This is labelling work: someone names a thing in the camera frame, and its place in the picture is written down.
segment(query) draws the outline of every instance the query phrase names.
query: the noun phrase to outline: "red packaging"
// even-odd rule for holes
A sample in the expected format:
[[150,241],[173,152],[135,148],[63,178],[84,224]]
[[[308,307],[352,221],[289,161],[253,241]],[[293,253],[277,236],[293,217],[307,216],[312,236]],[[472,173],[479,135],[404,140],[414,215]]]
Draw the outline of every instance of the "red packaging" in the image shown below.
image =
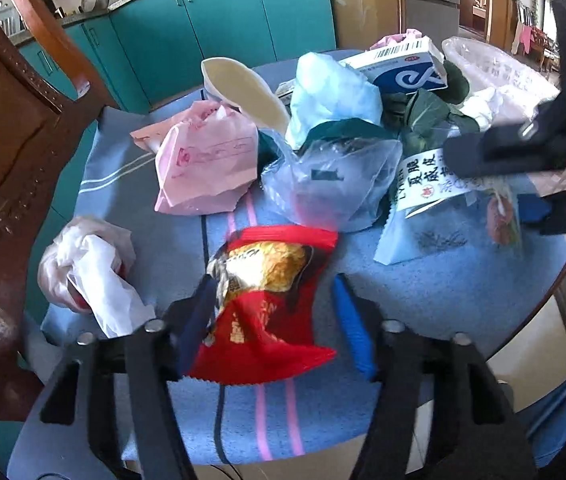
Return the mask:
[[314,345],[312,304],[337,237],[296,225],[234,233],[212,265],[223,304],[189,375],[260,384],[331,360],[335,351]]

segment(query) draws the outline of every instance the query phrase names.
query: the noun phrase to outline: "blue and white box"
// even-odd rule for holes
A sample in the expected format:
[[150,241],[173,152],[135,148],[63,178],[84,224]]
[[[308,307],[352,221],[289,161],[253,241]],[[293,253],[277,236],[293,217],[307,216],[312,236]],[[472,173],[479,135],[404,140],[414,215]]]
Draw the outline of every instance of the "blue and white box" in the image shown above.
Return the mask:
[[427,36],[368,50],[341,61],[363,73],[380,88],[381,94],[447,88],[443,62],[443,54]]

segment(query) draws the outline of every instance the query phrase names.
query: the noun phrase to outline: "blue tablecloth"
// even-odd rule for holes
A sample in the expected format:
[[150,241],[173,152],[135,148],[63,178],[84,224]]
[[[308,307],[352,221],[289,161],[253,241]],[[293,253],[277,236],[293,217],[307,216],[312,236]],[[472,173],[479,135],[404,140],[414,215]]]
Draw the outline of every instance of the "blue tablecloth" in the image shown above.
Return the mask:
[[[351,52],[334,53],[346,57]],[[275,89],[291,79],[296,61],[257,69]],[[86,165],[76,215],[92,214],[132,231],[137,261],[129,281],[141,298],[164,310],[189,296],[204,273],[209,254],[230,229],[287,223],[268,210],[259,185],[236,212],[200,217],[154,212],[158,192],[152,155],[137,148],[129,133],[189,107],[193,92],[148,117],[106,108]],[[382,221],[343,235],[314,302],[316,342],[338,351],[336,359],[293,380],[260,386],[231,386],[196,380],[171,384],[170,394],[183,440],[194,463],[259,462],[314,452],[367,430],[377,397],[353,365],[330,304],[337,272],[349,275],[356,292],[378,301],[388,317],[416,332],[448,338],[467,332],[489,356],[543,300],[566,262],[563,237],[525,233],[524,255],[465,246],[419,260],[383,266],[373,261]],[[91,317],[51,306],[42,326],[55,342],[83,330],[98,333]],[[136,458],[125,378],[117,378],[118,424],[124,458]]]

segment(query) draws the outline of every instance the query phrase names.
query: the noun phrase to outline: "blue fabric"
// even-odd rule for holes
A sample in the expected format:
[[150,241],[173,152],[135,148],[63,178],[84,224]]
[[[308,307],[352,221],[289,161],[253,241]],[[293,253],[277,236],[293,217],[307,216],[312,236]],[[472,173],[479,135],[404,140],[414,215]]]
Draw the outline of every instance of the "blue fabric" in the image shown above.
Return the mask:
[[[351,54],[335,53],[336,57]],[[274,89],[294,77],[295,66],[291,60],[257,72]],[[202,221],[154,212],[158,191],[154,164],[148,162],[150,158],[140,158],[143,151],[132,143],[129,133],[187,108],[199,95],[193,92],[146,118],[106,109],[76,203],[77,215],[93,214],[132,231],[137,262],[129,280],[141,298],[159,311],[191,295],[204,272]],[[233,222],[237,229],[250,225],[249,200],[259,224],[287,223],[268,208],[255,183],[233,215],[204,219],[210,254],[222,245]],[[467,332],[489,356],[543,301],[566,262],[563,237],[528,233],[524,256],[496,246],[480,250],[466,246],[386,267],[373,261],[383,221],[366,231],[343,235],[320,280],[313,311],[316,342],[336,349],[336,359],[293,381],[226,388],[220,436],[231,462],[314,452],[367,430],[378,387],[356,370],[339,329],[330,300],[336,273],[346,273],[359,296],[378,302],[387,316],[403,320],[416,332],[441,338]],[[73,340],[81,330],[99,332],[91,317],[54,306],[43,328],[58,343]],[[184,380],[169,389],[192,461],[220,462],[213,434],[218,384]],[[123,456],[134,459],[137,451],[125,378],[117,379],[116,393],[120,439],[127,443]]]
[[566,443],[566,381],[518,413],[538,467],[548,465]]

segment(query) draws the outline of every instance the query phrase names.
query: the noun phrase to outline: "white label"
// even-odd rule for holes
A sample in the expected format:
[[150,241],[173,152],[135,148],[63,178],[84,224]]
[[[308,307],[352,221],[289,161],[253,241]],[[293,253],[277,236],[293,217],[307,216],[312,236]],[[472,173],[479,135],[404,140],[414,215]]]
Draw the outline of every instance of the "white label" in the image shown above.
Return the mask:
[[443,162],[443,150],[412,155],[396,172],[396,210],[401,211],[436,200],[445,200],[474,190],[495,187],[495,178],[458,178]]

